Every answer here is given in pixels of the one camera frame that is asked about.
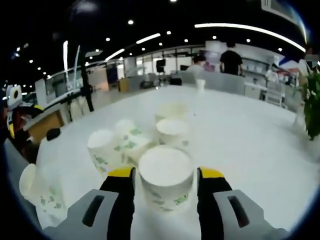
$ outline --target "black ceiling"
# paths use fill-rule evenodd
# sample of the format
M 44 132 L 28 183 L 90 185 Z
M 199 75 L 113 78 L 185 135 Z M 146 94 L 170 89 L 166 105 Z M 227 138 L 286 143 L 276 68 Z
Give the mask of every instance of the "black ceiling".
M 63 41 L 69 40 L 68 64 L 72 66 L 80 43 L 86 51 L 103 50 L 100 56 L 88 62 L 104 60 L 124 48 L 129 53 L 145 53 L 183 45 L 204 44 L 217 36 L 220 41 L 235 40 L 237 43 L 277 51 L 291 58 L 301 57 L 302 52 L 283 40 L 250 30 L 206 27 L 195 28 L 202 23 L 234 23 L 266 29 L 305 46 L 299 28 L 283 18 L 262 11 L 261 0 L 64 0 L 64 1 L 10 1 L 1 8 L 1 72 L 0 80 L 29 84 L 63 70 Z M 319 41 L 319 25 L 312 21 L 313 11 L 308 0 L 292 2 L 306 24 L 313 29 L 314 43 Z M 160 33 L 161 37 L 142 44 L 136 41 Z M 14 57 L 20 47 L 19 57 Z

